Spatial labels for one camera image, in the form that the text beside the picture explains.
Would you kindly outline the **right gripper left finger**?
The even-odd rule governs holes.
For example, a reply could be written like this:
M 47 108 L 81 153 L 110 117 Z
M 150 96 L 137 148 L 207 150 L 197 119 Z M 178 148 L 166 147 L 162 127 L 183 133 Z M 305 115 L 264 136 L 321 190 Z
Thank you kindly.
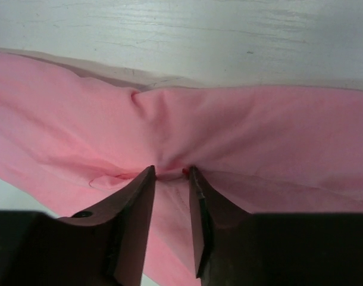
M 0 210 L 0 285 L 139 285 L 156 174 L 70 217 Z

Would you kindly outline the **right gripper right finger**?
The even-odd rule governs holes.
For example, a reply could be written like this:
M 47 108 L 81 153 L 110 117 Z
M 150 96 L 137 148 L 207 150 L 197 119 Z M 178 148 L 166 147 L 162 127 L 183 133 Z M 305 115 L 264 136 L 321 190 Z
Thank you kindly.
M 188 178 L 202 285 L 363 285 L 363 213 L 251 214 Z

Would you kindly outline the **pink t shirt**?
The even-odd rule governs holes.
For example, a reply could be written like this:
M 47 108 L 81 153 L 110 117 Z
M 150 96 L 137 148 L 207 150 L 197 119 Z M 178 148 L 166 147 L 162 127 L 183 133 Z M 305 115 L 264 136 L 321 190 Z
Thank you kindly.
M 69 216 L 151 165 L 144 272 L 159 285 L 198 285 L 183 170 L 196 166 L 250 213 L 363 213 L 363 92 L 142 92 L 0 53 L 0 179 Z

